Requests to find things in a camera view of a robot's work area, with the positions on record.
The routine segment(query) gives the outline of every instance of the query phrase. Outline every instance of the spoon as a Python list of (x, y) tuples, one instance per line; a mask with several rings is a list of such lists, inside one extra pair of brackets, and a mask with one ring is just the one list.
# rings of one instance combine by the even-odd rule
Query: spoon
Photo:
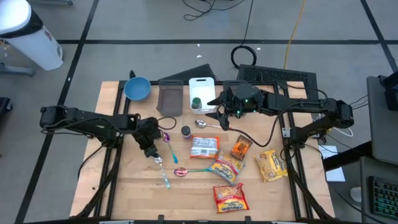
[(204, 122), (202, 120), (196, 120), (195, 124), (198, 128), (205, 128), (206, 126), (213, 127), (213, 128), (221, 128), (220, 126), (217, 126), (217, 125), (206, 124), (206, 122)]
[(170, 152), (172, 152), (172, 155), (173, 155), (174, 163), (178, 164), (178, 159), (177, 159), (177, 157), (174, 154), (174, 150), (173, 150), (172, 146), (170, 145), (170, 136), (169, 136), (169, 134), (164, 133), (163, 134), (163, 140), (165, 142), (167, 142), (167, 144), (169, 145)]
[(177, 177), (185, 177), (190, 172), (210, 172), (209, 169), (191, 169), (187, 170), (186, 168), (180, 167), (174, 170), (174, 174)]
[(166, 172), (164, 172), (163, 165), (162, 165), (163, 160), (162, 160), (161, 156), (156, 157), (154, 159), (155, 159), (155, 162), (160, 165), (160, 170), (162, 171), (162, 176), (163, 176), (164, 182), (166, 184), (166, 188), (170, 189), (171, 186), (170, 186), (169, 178), (167, 178)]

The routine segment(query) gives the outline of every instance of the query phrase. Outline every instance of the orange package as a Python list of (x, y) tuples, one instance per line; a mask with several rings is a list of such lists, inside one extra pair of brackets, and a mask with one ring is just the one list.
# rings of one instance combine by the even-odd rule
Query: orange package
[(243, 160), (244, 156), (246, 155), (248, 149), (250, 148), (251, 144), (253, 144), (250, 139), (240, 135), (234, 147), (231, 150), (231, 156), (239, 159), (240, 161)]
[(217, 213), (249, 210), (242, 185), (242, 183), (238, 183), (234, 186), (213, 187)]
[(191, 155), (189, 158), (216, 159), (220, 148), (220, 138), (202, 138), (192, 136)]

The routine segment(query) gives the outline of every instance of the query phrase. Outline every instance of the blue bowl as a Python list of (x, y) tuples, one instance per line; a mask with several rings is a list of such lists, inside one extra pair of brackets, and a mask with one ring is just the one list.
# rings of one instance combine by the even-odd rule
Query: blue bowl
[(124, 94), (130, 100), (145, 100), (150, 95), (150, 82), (143, 77), (134, 77), (124, 85)]

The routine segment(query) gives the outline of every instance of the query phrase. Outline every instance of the food package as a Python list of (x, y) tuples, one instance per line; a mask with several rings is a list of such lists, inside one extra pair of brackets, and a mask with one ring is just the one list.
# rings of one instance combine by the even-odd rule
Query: food package
[(220, 148), (220, 138), (201, 138), (192, 136), (191, 155), (189, 158), (216, 159)]
[(253, 142), (250, 141), (250, 139), (240, 135), (231, 150), (231, 155), (242, 161), (251, 144), (253, 144)]
[(275, 150), (262, 152), (256, 156), (264, 182), (278, 180), (287, 177), (287, 170), (278, 159)]
[(243, 165), (243, 162), (235, 159), (231, 155), (224, 154), (221, 151), (218, 155), (218, 158), (216, 159), (216, 162), (211, 165), (209, 170), (220, 175), (230, 184), (233, 184), (239, 172), (243, 168)]
[(244, 198), (242, 185), (242, 183), (239, 183), (235, 186), (213, 187), (217, 213), (249, 210), (248, 203)]

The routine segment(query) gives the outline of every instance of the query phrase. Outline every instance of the white trash can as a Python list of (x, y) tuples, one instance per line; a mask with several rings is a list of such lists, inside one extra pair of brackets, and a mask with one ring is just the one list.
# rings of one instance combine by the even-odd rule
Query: white trash can
[(63, 64), (61, 46), (26, 0), (0, 0), (0, 39), (46, 71)]

